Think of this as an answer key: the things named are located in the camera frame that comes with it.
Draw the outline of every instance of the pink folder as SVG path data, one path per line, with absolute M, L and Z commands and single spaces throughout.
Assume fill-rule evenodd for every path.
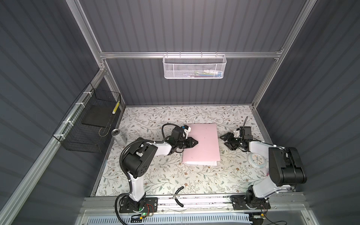
M 191 127 L 189 137 L 199 143 L 184 150 L 183 163 L 216 166 L 220 161 L 219 141 L 215 123 L 187 124 Z

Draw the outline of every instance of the black wire basket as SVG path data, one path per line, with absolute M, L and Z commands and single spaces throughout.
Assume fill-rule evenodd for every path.
M 82 103 L 77 103 L 77 109 L 65 122 L 63 132 L 53 136 L 66 150 L 106 152 L 111 142 L 111 131 L 116 128 L 121 113 L 120 99 L 120 93 L 92 89 Z

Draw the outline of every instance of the gray wall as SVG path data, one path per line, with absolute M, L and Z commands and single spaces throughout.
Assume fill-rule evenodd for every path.
M 65 1 L 0 1 L 0 208 L 97 71 Z M 70 224 L 102 157 L 60 149 L 14 224 Z
M 299 185 L 321 224 L 358 224 L 360 1 L 318 1 L 258 111 L 275 144 L 297 147 Z
M 277 51 L 304 0 L 80 0 L 102 51 Z M 272 59 L 223 79 L 167 80 L 159 59 L 108 59 L 127 105 L 251 103 Z
M 223 79 L 179 80 L 162 59 L 107 59 L 126 105 L 251 103 L 273 61 L 228 59 Z

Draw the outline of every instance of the floral tablecloth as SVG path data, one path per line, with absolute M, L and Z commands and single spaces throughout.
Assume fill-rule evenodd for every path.
M 251 126 L 255 138 L 263 140 L 249 106 L 192 106 L 192 107 L 129 107 L 125 109 L 119 129 L 128 143 L 138 137 L 162 140 L 164 123 L 216 123 L 218 137 L 242 126 Z M 165 127 L 165 135 L 173 128 Z M 242 193 L 256 181 L 266 177 L 268 164 L 255 169 L 247 162 L 248 153 L 240 149 L 230 151 L 219 139 L 220 159 L 217 166 L 187 165 L 182 155 L 155 156 L 144 175 L 147 195 L 174 194 L 181 186 L 181 194 Z M 96 196 L 114 196 L 129 192 L 129 184 L 119 166 L 122 148 L 114 143 L 102 175 Z

